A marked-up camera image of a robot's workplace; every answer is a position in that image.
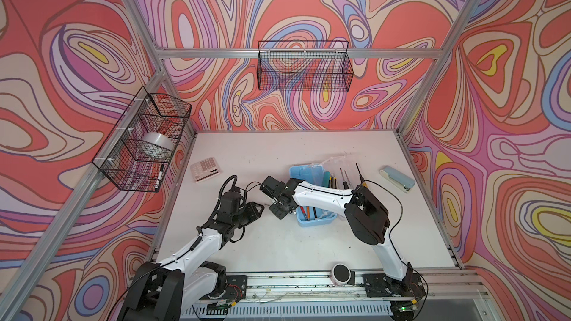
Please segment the light blue plastic toolbox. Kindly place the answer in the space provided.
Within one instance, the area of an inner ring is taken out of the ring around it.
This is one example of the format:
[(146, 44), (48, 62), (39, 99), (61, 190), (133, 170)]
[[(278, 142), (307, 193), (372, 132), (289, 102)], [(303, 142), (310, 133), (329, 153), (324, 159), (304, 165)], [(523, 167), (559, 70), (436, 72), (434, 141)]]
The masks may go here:
[[(321, 187), (330, 187), (331, 175), (321, 164), (297, 165), (289, 168), (291, 178), (308, 181)], [(317, 227), (330, 224), (337, 218), (336, 213), (317, 207), (299, 207), (296, 210), (297, 222), (301, 227)]]

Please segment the teal utility knife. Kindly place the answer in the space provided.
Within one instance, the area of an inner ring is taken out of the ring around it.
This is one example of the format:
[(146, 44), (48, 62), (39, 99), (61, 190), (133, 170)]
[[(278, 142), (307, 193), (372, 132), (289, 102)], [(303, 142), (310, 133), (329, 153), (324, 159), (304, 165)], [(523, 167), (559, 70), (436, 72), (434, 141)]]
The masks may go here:
[(322, 186), (323, 186), (323, 187), (329, 187), (329, 186), (330, 186), (330, 178), (331, 178), (330, 172), (329, 172), (329, 171), (326, 171), (326, 172), (324, 173), (323, 181), (322, 181)]

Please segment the yellow black utility knife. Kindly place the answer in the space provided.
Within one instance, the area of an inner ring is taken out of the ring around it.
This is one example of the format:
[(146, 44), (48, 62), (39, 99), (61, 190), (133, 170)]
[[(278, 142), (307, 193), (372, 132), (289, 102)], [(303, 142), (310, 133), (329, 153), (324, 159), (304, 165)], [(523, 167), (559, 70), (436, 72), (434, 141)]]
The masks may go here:
[(333, 175), (330, 176), (329, 188), (332, 188), (332, 189), (337, 188), (337, 180)]

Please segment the clear toolbox lid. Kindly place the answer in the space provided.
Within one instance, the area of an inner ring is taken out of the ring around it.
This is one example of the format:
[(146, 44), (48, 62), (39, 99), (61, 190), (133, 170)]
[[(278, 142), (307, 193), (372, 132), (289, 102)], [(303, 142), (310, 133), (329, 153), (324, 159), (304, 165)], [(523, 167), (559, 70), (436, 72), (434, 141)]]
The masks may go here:
[(348, 172), (349, 178), (352, 182), (352, 189), (354, 190), (358, 185), (360, 185), (359, 177), (357, 169), (355, 168), (355, 164), (358, 164), (361, 170), (361, 174), (364, 176), (364, 169), (359, 165), (354, 155), (337, 155), (332, 156), (330, 158), (326, 158), (325, 160), (313, 164), (321, 164), (325, 171), (329, 171), (330, 175), (333, 175), (337, 180), (337, 188), (340, 190), (344, 190), (343, 188), (343, 180), (341, 177), (340, 169), (344, 169)]

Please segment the clear handled screwdriver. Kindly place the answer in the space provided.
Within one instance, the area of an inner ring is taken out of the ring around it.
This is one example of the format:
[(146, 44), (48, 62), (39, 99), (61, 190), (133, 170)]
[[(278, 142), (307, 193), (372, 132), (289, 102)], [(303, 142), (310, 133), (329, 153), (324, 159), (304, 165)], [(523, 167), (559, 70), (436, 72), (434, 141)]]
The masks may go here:
[(348, 187), (352, 189), (352, 182), (351, 182), (351, 180), (350, 180), (350, 178), (349, 178), (348, 172), (347, 172), (346, 170), (343, 170), (343, 173), (345, 174), (345, 179), (346, 179), (346, 182), (347, 182)]

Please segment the yellow handled screwdriver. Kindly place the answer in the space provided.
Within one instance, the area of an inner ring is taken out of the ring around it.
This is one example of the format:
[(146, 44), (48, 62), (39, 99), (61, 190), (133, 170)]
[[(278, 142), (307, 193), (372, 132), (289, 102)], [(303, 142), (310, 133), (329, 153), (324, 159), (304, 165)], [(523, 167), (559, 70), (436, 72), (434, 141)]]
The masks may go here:
[(359, 181), (360, 181), (361, 186), (367, 187), (367, 182), (366, 182), (366, 180), (364, 179), (364, 176), (361, 174), (360, 167), (358, 166), (357, 163), (355, 164), (355, 168), (357, 169), (358, 177), (359, 177)]

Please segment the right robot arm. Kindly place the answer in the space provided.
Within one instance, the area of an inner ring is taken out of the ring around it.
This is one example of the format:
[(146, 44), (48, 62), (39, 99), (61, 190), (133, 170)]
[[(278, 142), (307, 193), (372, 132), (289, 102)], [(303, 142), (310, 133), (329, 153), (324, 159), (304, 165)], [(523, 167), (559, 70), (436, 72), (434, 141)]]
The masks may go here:
[(391, 239), (393, 226), (389, 211), (363, 184), (354, 189), (339, 190), (321, 187), (297, 178), (281, 182), (269, 176), (260, 186), (272, 200), (270, 211), (279, 219), (300, 207), (316, 207), (343, 215), (359, 241), (370, 245), (383, 273), (364, 280), (368, 297), (426, 297), (428, 286)]

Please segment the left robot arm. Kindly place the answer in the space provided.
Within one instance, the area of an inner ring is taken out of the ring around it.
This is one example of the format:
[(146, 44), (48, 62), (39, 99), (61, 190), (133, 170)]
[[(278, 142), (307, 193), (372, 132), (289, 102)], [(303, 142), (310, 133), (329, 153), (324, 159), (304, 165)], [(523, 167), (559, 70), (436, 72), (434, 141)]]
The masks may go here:
[(121, 295), (117, 320), (179, 320), (181, 312), (203, 297), (235, 303), (244, 291), (229, 285), (226, 267), (208, 259), (228, 243), (237, 243), (237, 230), (257, 221), (264, 206), (248, 200), (248, 192), (260, 186), (253, 181), (242, 189), (237, 176), (221, 186), (217, 203), (207, 221), (197, 227), (197, 236), (181, 250), (160, 262), (146, 262)]

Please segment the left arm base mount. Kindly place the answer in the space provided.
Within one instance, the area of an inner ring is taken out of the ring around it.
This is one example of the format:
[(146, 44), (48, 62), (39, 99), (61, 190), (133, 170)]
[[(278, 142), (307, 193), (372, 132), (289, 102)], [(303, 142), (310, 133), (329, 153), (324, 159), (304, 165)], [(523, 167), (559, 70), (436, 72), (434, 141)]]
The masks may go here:
[(224, 289), (216, 287), (213, 292), (201, 297), (200, 300), (215, 300), (217, 302), (223, 300), (225, 303), (238, 303), (247, 296), (248, 277), (245, 274), (226, 276), (223, 286)]

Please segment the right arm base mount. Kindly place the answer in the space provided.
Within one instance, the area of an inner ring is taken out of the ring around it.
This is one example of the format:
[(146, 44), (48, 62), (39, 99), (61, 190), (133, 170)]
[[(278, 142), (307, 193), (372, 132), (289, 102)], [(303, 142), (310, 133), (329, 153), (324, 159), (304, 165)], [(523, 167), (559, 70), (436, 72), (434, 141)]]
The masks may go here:
[(362, 287), (368, 297), (412, 297), (419, 300), (426, 295), (425, 283), (416, 272), (407, 274), (402, 281), (383, 273), (366, 273), (362, 277)]

